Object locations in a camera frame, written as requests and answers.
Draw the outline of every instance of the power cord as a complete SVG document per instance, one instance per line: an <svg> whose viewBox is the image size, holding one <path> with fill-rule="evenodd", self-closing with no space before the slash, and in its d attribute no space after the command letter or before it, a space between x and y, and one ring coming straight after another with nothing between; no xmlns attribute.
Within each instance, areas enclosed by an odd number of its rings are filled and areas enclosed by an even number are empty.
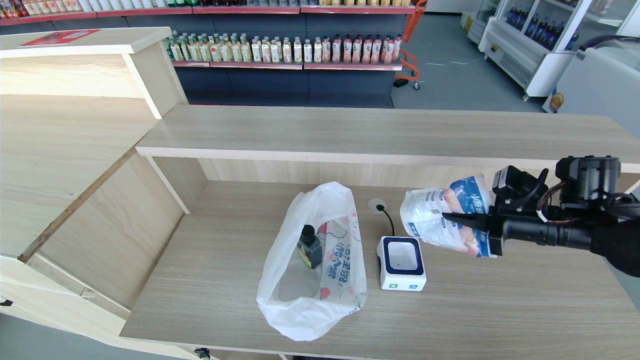
<svg viewBox="0 0 640 360"><path fill-rule="evenodd" d="M387 210L385 210L385 206L382 205L382 204L378 204L378 205L376 205L376 209L378 211L382 211L387 216L387 218L389 219L389 222L391 223L391 236L395 236L396 235L396 229L394 227L394 221L391 220L391 217L389 216L389 213L387 213Z"/></svg>

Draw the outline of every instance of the counter top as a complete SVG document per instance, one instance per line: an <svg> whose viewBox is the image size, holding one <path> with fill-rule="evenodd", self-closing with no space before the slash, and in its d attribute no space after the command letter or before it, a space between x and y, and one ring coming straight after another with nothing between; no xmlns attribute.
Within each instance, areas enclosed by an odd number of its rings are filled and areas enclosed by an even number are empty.
<svg viewBox="0 0 640 360"><path fill-rule="evenodd" d="M640 173L640 142L607 117L485 111L178 105L136 146L183 158L553 168L617 156Z"/></svg>
<svg viewBox="0 0 640 360"><path fill-rule="evenodd" d="M156 123L144 99L113 97L3 95L0 117L0 250L11 257Z"/></svg>
<svg viewBox="0 0 640 360"><path fill-rule="evenodd" d="M185 215L121 336L197 347L346 359L565 359L637 356L640 318L606 262L587 251L508 240L496 259L423 244L420 293L380 289L376 246L399 235L406 189L352 186L368 297L322 338L295 342L255 301L289 204L310 185L210 182Z"/></svg>
<svg viewBox="0 0 640 360"><path fill-rule="evenodd" d="M101 29L69 44L20 47L26 42L55 31L4 35L0 37L0 58L30 58L51 55L134 54L169 35L171 29L115 28Z"/></svg>

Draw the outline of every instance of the robotic arm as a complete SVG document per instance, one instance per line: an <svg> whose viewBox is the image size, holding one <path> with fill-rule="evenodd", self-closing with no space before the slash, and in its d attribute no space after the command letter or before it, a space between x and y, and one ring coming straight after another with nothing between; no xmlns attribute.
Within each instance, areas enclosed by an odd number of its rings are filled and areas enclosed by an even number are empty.
<svg viewBox="0 0 640 360"><path fill-rule="evenodd" d="M505 239L589 250L618 270L640 277L640 203L616 193L618 158L563 158L556 164L560 183L508 166L493 178L495 204L485 214L443 214L444 218L488 233L491 252L502 255ZM559 192L559 205L551 205Z"/></svg>

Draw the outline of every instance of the shopping bag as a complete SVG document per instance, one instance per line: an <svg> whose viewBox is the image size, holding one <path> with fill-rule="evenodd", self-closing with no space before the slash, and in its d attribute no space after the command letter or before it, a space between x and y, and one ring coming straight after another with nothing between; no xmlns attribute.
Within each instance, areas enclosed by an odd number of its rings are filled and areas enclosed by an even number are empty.
<svg viewBox="0 0 640 360"><path fill-rule="evenodd" d="M298 254L305 225L318 229L322 263L311 269ZM311 341L362 308L367 278L353 194L332 182L293 200L264 263L256 301L280 334Z"/></svg>

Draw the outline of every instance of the red sticker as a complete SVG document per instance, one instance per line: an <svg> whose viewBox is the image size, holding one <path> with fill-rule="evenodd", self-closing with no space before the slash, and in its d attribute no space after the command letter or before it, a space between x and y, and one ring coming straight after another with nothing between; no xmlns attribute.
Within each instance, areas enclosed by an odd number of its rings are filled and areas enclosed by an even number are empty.
<svg viewBox="0 0 640 360"><path fill-rule="evenodd" d="M69 44L72 41L75 41L79 38L83 38L87 35L91 35L93 33L97 33L100 29L93 30L71 30L71 31L56 31L55 33L51 33L45 35L41 38L37 38L30 42L26 42L19 47L22 46L40 46L40 45L62 45Z"/></svg>

